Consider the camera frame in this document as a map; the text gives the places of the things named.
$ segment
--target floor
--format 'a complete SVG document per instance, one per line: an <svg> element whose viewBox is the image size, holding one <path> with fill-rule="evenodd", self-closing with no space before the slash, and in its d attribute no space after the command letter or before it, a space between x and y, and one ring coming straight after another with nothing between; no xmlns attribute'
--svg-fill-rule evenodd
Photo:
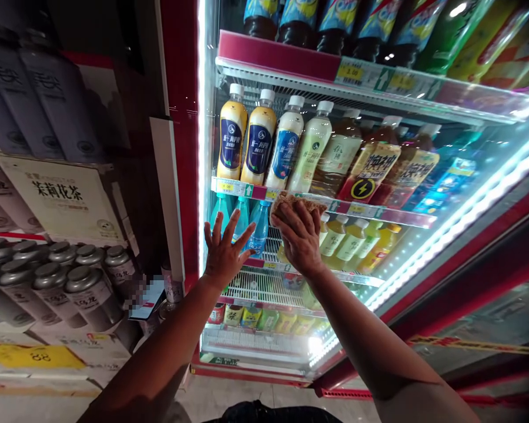
<svg viewBox="0 0 529 423"><path fill-rule="evenodd" d="M176 396L172 422L203 422L223 414L240 401L260 400L268 407L312 405L321 407L345 423L379 423L370 401L317 398L312 390L284 385L243 382L192 376L185 390ZM0 423L75 423L91 398L0 396ZM483 422L525 421L521 412L501 408L475 408Z"/></svg>

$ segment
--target store shelf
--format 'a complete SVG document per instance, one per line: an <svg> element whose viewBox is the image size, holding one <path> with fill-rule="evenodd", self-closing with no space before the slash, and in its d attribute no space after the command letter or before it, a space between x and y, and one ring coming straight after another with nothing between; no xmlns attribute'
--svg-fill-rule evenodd
<svg viewBox="0 0 529 423"><path fill-rule="evenodd" d="M212 177L212 191L247 197L255 200L266 200L273 202L276 196L283 190L272 189L260 185L252 185L233 179ZM327 206L329 213L346 214L347 216L364 217L385 222L397 223L406 226L416 226L429 229L436 216L428 214L412 213L410 211L388 209L383 206L371 206L369 204L346 202L329 197L314 195L310 193L292 193L296 197L304 197Z"/></svg>
<svg viewBox="0 0 529 423"><path fill-rule="evenodd" d="M286 101L301 95L363 110L390 108L428 116L434 123L512 124L529 116L526 94L228 31L220 31L216 65L223 78L242 84L246 95L270 88Z"/></svg>

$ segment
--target bottle cap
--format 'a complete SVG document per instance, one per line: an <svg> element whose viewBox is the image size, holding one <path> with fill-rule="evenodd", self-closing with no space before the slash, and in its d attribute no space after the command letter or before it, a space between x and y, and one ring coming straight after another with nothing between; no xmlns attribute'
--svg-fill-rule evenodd
<svg viewBox="0 0 529 423"><path fill-rule="evenodd" d="M243 85L241 84L231 84L229 86L230 94L239 94L241 97L243 97L244 92L245 92L245 89L243 88Z"/></svg>
<svg viewBox="0 0 529 423"><path fill-rule="evenodd" d="M333 110L333 102L320 101L317 105L317 110L323 110L324 112L331 113Z"/></svg>
<svg viewBox="0 0 529 423"><path fill-rule="evenodd" d="M353 119L358 119L359 116L360 116L360 110L358 109L347 109L347 111L343 115L344 118L353 118Z"/></svg>
<svg viewBox="0 0 529 423"><path fill-rule="evenodd" d="M290 101L288 102L288 104L292 106L303 107L305 102L306 99L302 96L290 96Z"/></svg>

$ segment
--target left hand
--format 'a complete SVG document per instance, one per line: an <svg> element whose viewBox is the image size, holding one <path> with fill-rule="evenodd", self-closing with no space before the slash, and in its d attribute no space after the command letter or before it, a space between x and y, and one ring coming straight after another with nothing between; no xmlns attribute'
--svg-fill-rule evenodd
<svg viewBox="0 0 529 423"><path fill-rule="evenodd" d="M215 281L221 290L239 273L243 263L251 256L256 254L255 250L247 250L241 254L249 237L255 230L255 223L251 223L243 232L235 244L231 243L233 232L239 221L239 209L235 209L229 219L229 224L221 237L223 213L217 214L216 223L213 226L213 233L210 234L210 223L204 224L204 235L206 236L206 245L208 249L206 271L204 275Z"/></svg>

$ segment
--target right hand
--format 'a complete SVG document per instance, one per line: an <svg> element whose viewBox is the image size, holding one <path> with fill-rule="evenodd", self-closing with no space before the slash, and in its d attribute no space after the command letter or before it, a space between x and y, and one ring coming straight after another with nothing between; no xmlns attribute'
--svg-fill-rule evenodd
<svg viewBox="0 0 529 423"><path fill-rule="evenodd" d="M280 230L286 258L306 279L311 279L327 270L319 253L321 216L317 209L311 213L307 211L302 201L297 201L294 208L297 214L288 204L283 203L280 209L285 219L282 220L275 214L270 219Z"/></svg>

